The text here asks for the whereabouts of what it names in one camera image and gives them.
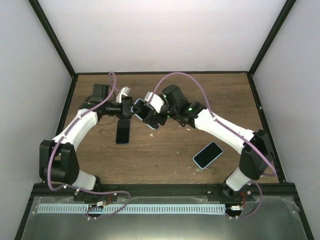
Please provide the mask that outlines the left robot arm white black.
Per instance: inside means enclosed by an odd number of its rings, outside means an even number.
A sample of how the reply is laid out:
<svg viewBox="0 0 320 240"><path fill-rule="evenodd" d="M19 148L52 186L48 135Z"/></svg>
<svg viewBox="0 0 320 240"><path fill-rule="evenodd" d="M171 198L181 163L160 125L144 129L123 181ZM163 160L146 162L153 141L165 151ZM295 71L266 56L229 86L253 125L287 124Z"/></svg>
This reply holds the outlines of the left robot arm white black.
<svg viewBox="0 0 320 240"><path fill-rule="evenodd" d="M52 140L43 140L39 146L39 176L47 183L58 182L63 186L83 189L89 201L97 202L102 196L99 177L80 169L77 148L83 138L103 116L119 119L119 127L130 125L133 114L142 108L133 103L128 96L130 89L124 87L115 101L110 101L114 94L112 87L96 83L93 92L79 107L76 116L68 126Z"/></svg>

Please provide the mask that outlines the blue phone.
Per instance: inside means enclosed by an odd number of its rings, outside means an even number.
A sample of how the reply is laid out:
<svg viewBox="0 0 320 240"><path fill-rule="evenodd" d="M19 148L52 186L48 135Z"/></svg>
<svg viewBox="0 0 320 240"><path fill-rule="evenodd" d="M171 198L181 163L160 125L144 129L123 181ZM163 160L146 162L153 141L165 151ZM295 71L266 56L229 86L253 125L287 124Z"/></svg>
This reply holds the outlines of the blue phone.
<svg viewBox="0 0 320 240"><path fill-rule="evenodd" d="M131 121L129 119L119 119L116 129L116 144L128 144L130 141Z"/></svg>

